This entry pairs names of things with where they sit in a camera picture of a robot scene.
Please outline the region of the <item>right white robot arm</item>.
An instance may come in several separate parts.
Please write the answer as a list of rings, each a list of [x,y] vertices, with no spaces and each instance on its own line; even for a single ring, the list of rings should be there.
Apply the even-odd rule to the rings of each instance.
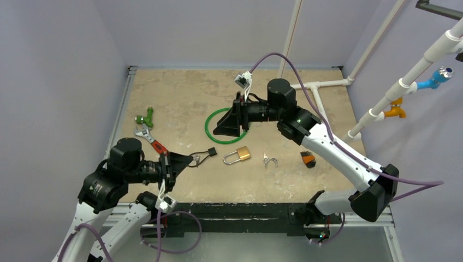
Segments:
[[[333,136],[316,115],[297,105],[296,90],[287,80],[270,80],[266,100],[248,102],[238,93],[213,133],[238,137],[243,130],[249,130],[252,122],[276,122],[285,138],[326,160],[353,185],[345,192],[317,192],[307,203],[306,214],[311,221],[320,222],[333,213],[354,212],[375,222],[394,198],[398,169],[367,159]]]

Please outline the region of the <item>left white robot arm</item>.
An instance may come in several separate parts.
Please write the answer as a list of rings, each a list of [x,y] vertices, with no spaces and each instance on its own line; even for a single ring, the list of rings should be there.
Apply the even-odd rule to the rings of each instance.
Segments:
[[[177,214],[172,191],[178,175],[193,161],[192,156],[163,151],[158,161],[145,159],[142,143],[136,138],[120,139],[88,175],[78,195],[72,224],[54,261],[112,261],[128,238],[143,224],[155,223],[156,260],[160,260],[162,236],[167,233],[165,218]],[[143,192],[126,215],[104,235],[100,233],[115,207],[128,193],[129,185],[158,184],[158,194]]]

